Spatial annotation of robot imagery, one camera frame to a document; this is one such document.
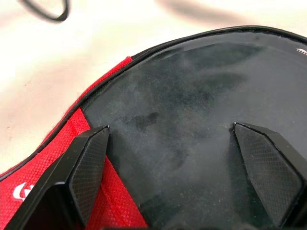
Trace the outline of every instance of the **textured black plastic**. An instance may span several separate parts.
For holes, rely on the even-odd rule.
[[[235,126],[248,177],[276,226],[282,226],[303,188],[295,172],[263,134]]]
[[[88,141],[71,175],[69,188],[85,226],[101,183],[107,147],[107,141],[104,140],[107,140],[108,135],[109,129],[105,128]]]

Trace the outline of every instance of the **black trim edge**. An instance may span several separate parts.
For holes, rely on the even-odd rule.
[[[156,52],[159,52],[159,51],[161,51],[163,49],[169,48],[170,46],[174,46],[174,45],[177,45],[177,44],[180,44],[180,43],[183,43],[183,42],[186,42],[186,41],[194,40],[194,39],[197,39],[197,38],[206,37],[206,36],[212,36],[212,35],[225,34],[225,33],[231,33],[231,32],[248,32],[248,31],[251,31],[251,32],[254,32],[254,31],[267,32],[267,33],[270,33],[270,34],[279,35],[279,36],[283,36],[283,37],[287,36],[289,39],[293,39],[293,40],[296,40],[296,41],[303,42],[303,43],[307,44],[307,38],[306,37],[303,37],[303,36],[300,36],[300,35],[297,35],[297,34],[294,34],[294,33],[288,32],[288,31],[285,31],[285,30],[272,28],[272,27],[250,25],[250,26],[235,26],[235,27],[227,27],[227,28],[223,28],[223,29],[211,30],[211,31],[207,31],[207,32],[204,32],[204,33],[195,34],[195,35],[179,38],[179,39],[176,39],[176,40],[173,40],[173,41],[169,41],[169,42],[166,42],[166,43],[162,43],[161,45],[154,46],[154,47],[149,48],[149,49],[147,49],[147,50],[145,50],[143,52],[140,52],[139,54],[136,54],[136,55],[132,56],[132,57],[135,58],[132,62],[130,62],[129,64],[127,64],[123,68],[121,68],[116,73],[112,74],[106,80],[104,80],[101,83],[99,83],[91,91],[89,91],[83,98],[81,98],[71,108],[71,110],[66,114],[66,116],[62,119],[62,121],[54,129],[52,134],[44,141],[44,143],[42,143],[24,161],[22,161],[19,164],[15,165],[15,167],[13,167],[11,170],[9,170],[4,175],[2,175],[0,177],[0,182],[3,181],[8,176],[12,175],[14,172],[19,170],[20,168],[22,168],[31,159],[33,159],[38,153],[40,153],[53,140],[53,138],[55,138],[55,136],[61,131],[61,129],[64,127],[64,125],[66,124],[68,119],[72,116],[72,114],[81,106],[81,104],[87,98],[89,98],[89,96],[91,96],[95,91],[97,91],[100,87],[102,87],[103,85],[108,83],[110,80],[112,80],[115,77],[119,76],[123,72],[127,71],[131,67],[133,67],[136,64],[140,63],[141,61],[143,61],[144,59],[150,57],[151,55],[153,55]]]

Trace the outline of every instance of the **white surface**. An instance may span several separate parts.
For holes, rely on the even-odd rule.
[[[61,14],[61,0],[33,0]],[[60,24],[0,0],[0,172],[41,143],[96,79],[147,48],[212,29],[266,25],[307,36],[306,1],[71,0]]]

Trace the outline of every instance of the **red fabric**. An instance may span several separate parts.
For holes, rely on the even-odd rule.
[[[131,60],[130,57],[126,58],[90,86],[82,96]],[[26,189],[35,185],[46,168],[65,152],[76,135],[89,128],[79,108],[40,153],[0,183],[0,229],[4,229],[21,205],[22,198],[25,198]],[[21,191],[17,193],[20,199],[13,196],[15,188],[19,185],[23,185]],[[102,227],[147,227],[137,206],[107,158],[102,183],[87,229],[101,229]]]
[[[88,126],[81,109],[78,109],[49,145],[47,145],[24,167],[1,181],[0,229],[5,227],[22,203],[21,199],[13,197],[15,188],[20,184],[25,183],[19,194],[21,198],[24,198],[25,189],[30,189],[30,185],[35,185],[46,168],[65,152],[72,139],[89,128],[90,127]]]
[[[147,227],[108,158],[87,230],[97,227]]]

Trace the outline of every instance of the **white printed logo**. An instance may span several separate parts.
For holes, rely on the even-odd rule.
[[[24,188],[24,185],[25,185],[25,182],[18,185],[15,189],[14,189],[14,192],[13,192],[13,197],[15,199],[20,199],[22,201],[24,201],[24,199],[29,195],[30,191],[32,190],[32,188],[34,187],[34,185],[30,185],[30,189],[25,189],[24,190],[24,195],[25,197],[20,197],[20,193],[22,191],[22,189]]]
[[[304,49],[296,49],[298,52],[307,55],[307,51]]]

